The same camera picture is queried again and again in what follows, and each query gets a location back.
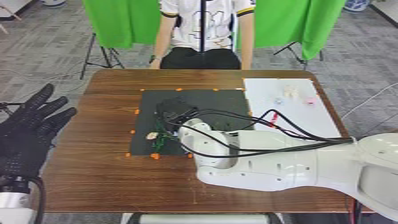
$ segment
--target orange component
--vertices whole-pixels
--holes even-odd
[[[160,154],[158,154],[158,153],[152,153],[152,154],[151,154],[151,158],[152,158],[154,160],[158,160],[158,159],[160,159]]]

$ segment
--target green backdrop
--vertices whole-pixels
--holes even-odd
[[[103,47],[152,44],[160,11],[158,0],[83,0],[85,11]],[[256,47],[302,43],[311,60],[323,48],[344,0],[257,0]]]

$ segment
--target white robotic arm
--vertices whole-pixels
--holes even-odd
[[[195,118],[177,135],[188,149],[206,155],[229,156],[227,145],[245,149],[277,150],[312,144],[266,131],[213,131]],[[330,188],[398,221],[398,134],[375,135],[359,142],[316,150],[277,152],[241,158],[195,155],[197,178],[206,184],[257,191],[280,191],[302,186]]]

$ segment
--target black cable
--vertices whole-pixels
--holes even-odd
[[[229,112],[229,111],[224,111],[224,110],[204,109],[204,110],[199,110],[199,112],[200,112],[200,111],[216,111],[216,112],[224,112],[224,113],[229,113],[229,114],[232,114],[232,115],[238,115],[238,116],[247,117],[245,115],[240,115],[240,114],[236,114],[236,113],[232,113],[232,112]],[[288,122],[288,124],[289,124],[289,125],[293,126],[293,128],[302,132],[302,134],[307,135],[307,136],[312,138],[312,140],[316,140],[316,141],[339,141],[339,140],[348,140],[348,139],[350,139],[350,138],[323,138],[323,137],[316,136],[314,134],[311,134],[311,133],[298,127],[298,125],[293,123],[293,121],[288,119],[288,117],[284,116],[284,114],[282,114],[275,109],[270,109],[270,110],[264,112],[264,114],[261,115],[261,118],[252,117],[252,118],[257,120],[257,123],[261,122],[263,117],[268,115],[270,112],[273,112],[273,113],[280,116],[280,118],[284,119],[284,121]]]
[[[360,219],[362,219],[362,204],[355,200],[355,202],[353,202],[353,224],[360,224]]]
[[[225,116],[225,117],[232,117],[232,118],[236,118],[236,119],[252,121],[252,122],[263,124],[264,126],[273,127],[273,128],[275,128],[275,129],[277,129],[277,130],[279,130],[279,131],[291,137],[291,138],[298,138],[298,139],[302,139],[302,140],[314,140],[312,138],[309,138],[309,137],[298,135],[293,131],[289,131],[289,130],[286,130],[284,128],[280,128],[280,127],[279,127],[275,124],[272,124],[266,120],[257,120],[259,118],[256,118],[256,117],[243,116],[243,115],[236,116],[236,115],[224,114],[224,113],[218,113],[218,112],[209,112],[209,113],[204,113],[204,114],[199,113],[195,117],[204,116],[204,115],[220,115],[220,116]]]
[[[39,208],[37,208],[33,224],[41,224],[42,217],[44,217],[44,207],[46,207],[46,188],[44,188],[42,179],[39,177],[30,178],[28,180],[32,181],[39,189]]]
[[[168,121],[165,121],[165,122],[170,125],[179,126],[179,128],[188,128],[192,131],[195,131],[199,134],[202,134],[231,150],[243,151],[243,152],[256,152],[256,153],[243,154],[243,155],[213,156],[213,155],[202,154],[197,151],[193,151],[193,149],[188,148],[188,146],[181,143],[181,141],[179,140],[174,140],[179,143],[179,145],[183,146],[183,148],[186,149],[188,152],[192,152],[193,154],[197,154],[197,155],[200,155],[204,157],[209,157],[209,158],[240,158],[240,157],[257,156],[257,155],[270,154],[270,153],[277,153],[277,152],[298,152],[298,151],[307,151],[307,150],[323,148],[327,146],[343,144],[343,143],[323,142],[323,143],[318,143],[318,144],[288,147],[288,148],[280,148],[280,149],[275,149],[275,150],[270,150],[270,149],[263,149],[263,150],[261,149],[241,149],[236,146],[227,145],[211,135],[208,135],[202,131],[199,131],[190,126],[184,126],[181,124],[176,124],[176,123],[172,123]]]
[[[181,145],[181,147],[184,148],[184,150],[192,154],[197,154],[199,156],[204,156],[204,157],[209,157],[209,158],[216,158],[216,159],[241,158],[241,157],[259,156],[259,155],[264,155],[264,154],[270,154],[270,153],[277,153],[277,152],[300,152],[300,151],[309,151],[309,150],[314,150],[318,148],[323,148],[327,146],[335,145],[332,143],[323,142],[323,143],[318,143],[318,144],[312,144],[312,145],[295,146],[295,147],[282,148],[282,149],[277,149],[277,150],[261,150],[261,152],[256,152],[256,153],[250,153],[250,154],[229,155],[229,156],[215,156],[215,155],[208,155],[208,154],[197,152],[193,149],[190,149],[190,147],[181,143],[181,141],[177,139],[172,139],[172,141],[177,142],[177,144]]]

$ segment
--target metal stand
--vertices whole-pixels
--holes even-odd
[[[298,55],[296,55],[296,53],[295,53],[295,51],[293,51],[293,49],[291,49],[291,46],[296,44],[298,42],[291,42],[286,46],[284,46],[284,48],[273,53],[273,55],[277,55],[284,50],[289,50],[289,52],[291,52],[291,54],[293,54],[293,56],[295,56],[295,60],[298,61],[298,63],[302,64],[302,66],[304,66],[304,71],[307,70],[307,60],[304,60],[300,57],[298,57]],[[323,51],[320,51],[320,61],[323,61]]]
[[[105,65],[89,62],[90,60],[90,51],[92,51],[92,46],[94,46],[94,42],[96,42],[96,34],[92,33],[92,37],[90,37],[90,45],[89,45],[89,50],[87,50],[87,55],[85,55],[85,62],[83,62],[83,70],[81,70],[81,75],[80,75],[80,80],[83,79],[85,76],[85,70],[87,70],[87,66],[94,65],[99,66],[103,68],[113,68],[115,66],[121,66],[121,68],[124,69],[121,60],[117,58],[119,52],[115,51],[113,48],[108,48],[108,54],[106,54],[106,49],[103,46],[99,46],[101,48],[101,53],[103,53],[103,59],[105,59]]]
[[[202,65],[206,64],[206,0],[200,0],[200,46],[199,46],[199,54],[200,54],[200,60],[202,60]]]

